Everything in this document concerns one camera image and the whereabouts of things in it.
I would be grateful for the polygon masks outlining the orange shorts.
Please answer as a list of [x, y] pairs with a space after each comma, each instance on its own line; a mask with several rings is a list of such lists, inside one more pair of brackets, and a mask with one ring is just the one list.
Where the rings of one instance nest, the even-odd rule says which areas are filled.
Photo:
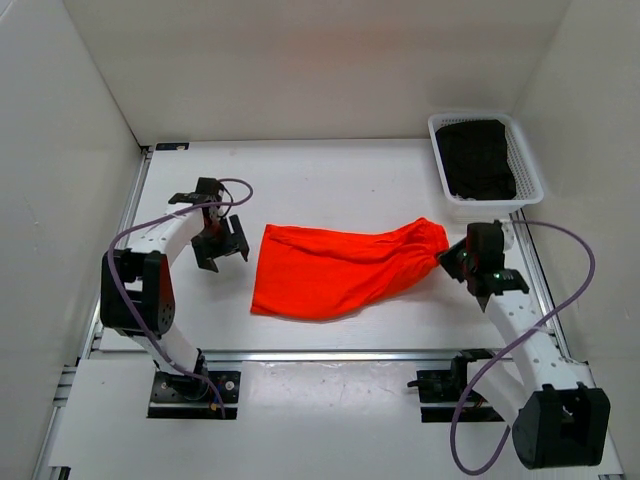
[[445, 228], [425, 218], [378, 234], [268, 224], [250, 312], [333, 320], [413, 287], [448, 248]]

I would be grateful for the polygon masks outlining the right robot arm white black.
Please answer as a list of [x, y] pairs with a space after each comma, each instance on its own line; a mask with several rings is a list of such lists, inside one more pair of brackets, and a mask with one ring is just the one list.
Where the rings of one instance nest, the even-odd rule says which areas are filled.
[[555, 310], [535, 319], [525, 302], [529, 286], [505, 266], [507, 235], [500, 221], [476, 222], [464, 239], [438, 254], [447, 274], [465, 284], [505, 345], [482, 358], [459, 355], [449, 375], [459, 398], [449, 433], [457, 447], [457, 425], [467, 400], [478, 395], [506, 422], [500, 444], [511, 442], [529, 470], [596, 466], [606, 443], [611, 404], [598, 387], [587, 386], [555, 346], [545, 325]]

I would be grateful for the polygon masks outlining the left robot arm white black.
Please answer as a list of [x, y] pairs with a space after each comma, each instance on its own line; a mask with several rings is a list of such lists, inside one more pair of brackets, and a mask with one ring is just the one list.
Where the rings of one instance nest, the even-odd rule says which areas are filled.
[[204, 271], [218, 272], [222, 257], [247, 260], [248, 241], [230, 211], [252, 196], [245, 180], [201, 177], [194, 191], [174, 194], [160, 217], [119, 233], [102, 259], [102, 324], [142, 346], [188, 400], [206, 395], [210, 377], [203, 354], [175, 324], [170, 269], [187, 247]]

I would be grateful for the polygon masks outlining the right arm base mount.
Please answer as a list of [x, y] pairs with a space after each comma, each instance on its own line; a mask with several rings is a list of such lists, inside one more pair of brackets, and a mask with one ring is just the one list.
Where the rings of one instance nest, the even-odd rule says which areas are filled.
[[[489, 360], [493, 353], [486, 349], [462, 350], [447, 369], [423, 369], [407, 383], [419, 396], [421, 422], [450, 424], [455, 405], [467, 385], [468, 365]], [[479, 393], [471, 391], [465, 400], [461, 423], [503, 423], [502, 416]]]

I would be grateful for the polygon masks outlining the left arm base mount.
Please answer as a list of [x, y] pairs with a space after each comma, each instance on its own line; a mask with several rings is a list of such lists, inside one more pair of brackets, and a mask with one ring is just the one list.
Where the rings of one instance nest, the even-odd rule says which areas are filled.
[[156, 371], [147, 417], [171, 420], [235, 420], [238, 413], [241, 372], [209, 370], [207, 382]]

